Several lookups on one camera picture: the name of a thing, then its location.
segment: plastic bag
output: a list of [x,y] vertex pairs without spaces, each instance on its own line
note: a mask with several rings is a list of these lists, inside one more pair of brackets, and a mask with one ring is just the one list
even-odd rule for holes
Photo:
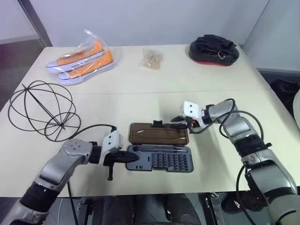
[[159,51],[143,49],[142,51],[143,60],[140,62],[141,66],[148,67],[151,69],[159,69],[162,54]]
[[68,53],[46,65],[49,73],[57,74],[57,81],[63,85],[81,83],[95,74],[114,66],[108,45],[89,30],[84,30],[87,39],[76,51]]

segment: wire ball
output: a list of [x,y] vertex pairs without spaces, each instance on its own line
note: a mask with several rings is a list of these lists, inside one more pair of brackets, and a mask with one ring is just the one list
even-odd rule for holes
[[[36,131],[53,142],[65,141],[79,130],[81,120],[76,114],[68,89],[44,81],[34,81],[28,87],[22,86],[24,89],[16,91],[9,99],[7,114],[14,127],[23,131]],[[20,105],[23,105],[23,109],[17,109]]]

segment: white table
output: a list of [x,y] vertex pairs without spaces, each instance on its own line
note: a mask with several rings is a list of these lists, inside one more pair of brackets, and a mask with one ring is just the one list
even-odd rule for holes
[[[161,51],[165,55],[170,52],[166,49],[176,49],[181,45],[162,46]],[[141,52],[144,46],[122,47],[127,52]],[[47,82],[55,82],[53,76],[42,72],[43,66],[49,61],[46,57],[49,55],[60,55],[63,52],[59,48],[46,48],[32,66],[22,83],[29,84],[38,77]],[[136,73],[130,73],[129,68],[120,65],[106,73],[96,75],[88,81],[68,87],[73,94],[74,103],[77,112],[82,119],[82,128],[97,124],[109,123],[118,126],[118,130],[124,135],[125,148],[130,145],[128,142],[129,125],[133,122],[152,122],[153,120],[170,121],[179,113],[179,106],[184,100],[199,103],[201,105],[216,104],[226,98],[235,98],[237,106],[241,110],[253,113],[262,123],[265,131],[265,141],[273,144],[277,157],[294,177],[297,185],[300,185],[300,134],[295,121],[288,111],[278,100],[273,91],[262,81],[258,72],[249,65],[243,53],[241,52],[239,64],[243,64],[244,74],[248,82],[241,82],[228,78],[223,79],[231,86],[221,86],[218,80],[209,82],[209,75],[204,75],[208,85],[201,82],[202,75],[198,70],[198,77],[195,77],[190,85],[198,89],[194,83],[199,83],[204,90],[183,90],[176,80],[165,83],[163,86],[144,86],[145,90],[130,90],[128,87],[118,86],[118,80],[111,81],[108,75],[113,72],[126,77],[130,85],[140,71],[140,76],[155,76],[149,80],[158,82],[157,74],[163,76],[161,71],[152,71],[140,68],[137,63],[138,57],[134,59],[124,59],[132,61],[132,70]],[[205,70],[217,74],[216,71],[229,70],[229,67],[207,66]],[[232,69],[231,74],[238,74]],[[88,88],[95,85],[97,79],[99,86],[104,90]],[[145,83],[143,79],[135,80],[139,84]],[[219,88],[214,89],[213,83],[217,83]],[[47,99],[48,95],[39,96]],[[50,142],[45,137],[36,132],[24,132],[14,128],[7,119],[8,104],[0,112],[0,145],[2,148],[0,165],[2,173],[0,180],[5,181],[0,186],[0,196],[22,196],[37,173],[44,164],[53,157],[60,149],[62,143]],[[108,134],[107,128],[93,128],[81,133],[78,138],[85,141],[101,142],[104,135]],[[234,191],[235,181],[238,170],[241,167],[240,157],[234,146],[218,133],[218,126],[211,127],[201,135],[189,135],[189,144],[192,150],[194,162],[194,171],[192,173],[172,173],[164,171],[135,172],[129,171],[124,164],[115,164],[113,181],[107,181],[108,168],[98,167],[97,165],[81,165],[76,168],[71,178],[72,189],[76,196],[95,196],[95,195],[127,195],[127,194],[158,194],[158,193],[191,193],[191,192],[211,192],[211,191]],[[241,179],[241,189],[248,189],[246,181]],[[60,196],[67,196],[65,188]]]

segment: gray case tray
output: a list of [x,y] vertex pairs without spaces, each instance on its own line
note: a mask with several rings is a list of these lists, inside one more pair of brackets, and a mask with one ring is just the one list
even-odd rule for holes
[[128,151],[139,160],[127,163],[129,170],[190,173],[194,170],[191,150],[188,147],[162,145],[130,145]]

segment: tool case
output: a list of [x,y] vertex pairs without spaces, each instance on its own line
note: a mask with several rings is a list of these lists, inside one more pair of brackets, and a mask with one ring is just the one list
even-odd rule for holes
[[187,129],[162,121],[133,123],[130,126],[128,151],[139,160],[127,163],[126,168],[137,171],[165,170],[167,172],[190,173],[194,170],[188,144]]

